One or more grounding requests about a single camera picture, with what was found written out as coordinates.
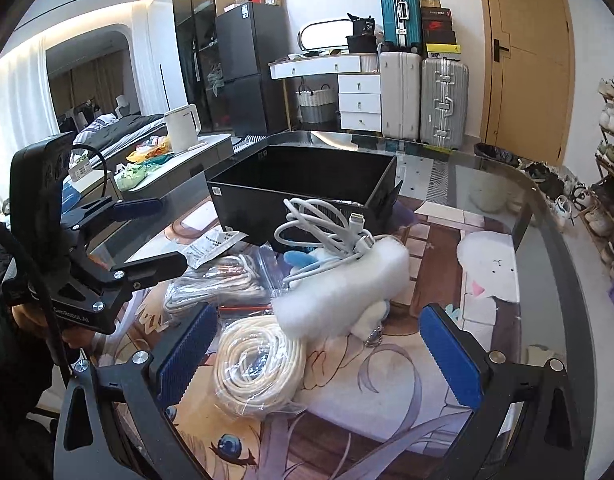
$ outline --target white kettle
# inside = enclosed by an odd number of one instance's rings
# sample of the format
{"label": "white kettle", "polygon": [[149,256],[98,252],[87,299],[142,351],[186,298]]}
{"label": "white kettle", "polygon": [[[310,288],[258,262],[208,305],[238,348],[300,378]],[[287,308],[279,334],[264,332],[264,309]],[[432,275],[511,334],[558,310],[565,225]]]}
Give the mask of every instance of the white kettle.
{"label": "white kettle", "polygon": [[174,153],[186,152],[198,144],[200,119],[196,105],[185,105],[168,111],[165,114],[165,124]]}

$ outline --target black refrigerator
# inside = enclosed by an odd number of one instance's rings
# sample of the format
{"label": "black refrigerator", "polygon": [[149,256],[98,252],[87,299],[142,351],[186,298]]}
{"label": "black refrigerator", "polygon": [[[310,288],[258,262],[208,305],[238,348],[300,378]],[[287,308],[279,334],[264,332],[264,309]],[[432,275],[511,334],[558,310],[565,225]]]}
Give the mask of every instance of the black refrigerator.
{"label": "black refrigerator", "polygon": [[216,18],[225,96],[237,136],[271,135],[287,129],[282,81],[269,64],[289,54],[285,10],[249,2]]}

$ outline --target white fluffy fabric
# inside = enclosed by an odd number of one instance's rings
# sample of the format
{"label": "white fluffy fabric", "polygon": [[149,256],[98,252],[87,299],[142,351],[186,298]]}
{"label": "white fluffy fabric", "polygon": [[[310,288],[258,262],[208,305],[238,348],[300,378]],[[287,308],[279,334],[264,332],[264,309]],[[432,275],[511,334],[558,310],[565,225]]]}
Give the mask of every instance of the white fluffy fabric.
{"label": "white fluffy fabric", "polygon": [[300,280],[299,286],[272,300],[280,328],[290,338],[349,333],[366,309],[391,300],[409,282],[409,251],[386,237],[353,263]]}

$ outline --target glass tabletop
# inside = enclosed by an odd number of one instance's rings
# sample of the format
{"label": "glass tabletop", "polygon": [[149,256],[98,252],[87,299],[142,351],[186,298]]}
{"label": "glass tabletop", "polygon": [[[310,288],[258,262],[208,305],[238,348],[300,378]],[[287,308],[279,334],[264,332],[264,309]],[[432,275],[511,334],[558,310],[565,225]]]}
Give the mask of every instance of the glass tabletop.
{"label": "glass tabletop", "polygon": [[[532,181],[510,166],[402,140],[284,132],[191,177],[162,198],[161,214],[125,223],[92,253],[112,266],[171,250],[164,230],[208,199],[207,181],[269,146],[395,156],[396,184],[402,181],[398,200],[418,219],[399,231],[409,250],[410,282],[391,301],[379,347],[366,348],[352,335],[309,343],[295,396],[306,411],[298,417],[280,413],[260,421],[223,413],[210,394],[210,349],[177,405],[175,424],[212,478],[275,480],[293,468],[305,479],[344,478],[337,475],[352,468],[369,475],[363,478],[427,476],[469,413],[418,332],[428,303],[439,303],[486,351],[537,366],[551,357],[561,360],[589,449],[595,371],[584,298],[548,205]],[[431,429],[407,441],[422,424]]]}

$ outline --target door handle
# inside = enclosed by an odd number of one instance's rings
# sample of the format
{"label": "door handle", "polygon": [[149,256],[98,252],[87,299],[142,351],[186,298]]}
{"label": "door handle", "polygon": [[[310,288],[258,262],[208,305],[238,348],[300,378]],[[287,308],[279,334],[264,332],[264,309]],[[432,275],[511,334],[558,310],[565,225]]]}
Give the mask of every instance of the door handle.
{"label": "door handle", "polygon": [[494,40],[494,61],[496,63],[500,63],[500,51],[501,50],[504,50],[505,52],[510,51],[507,47],[500,46],[499,40]]}

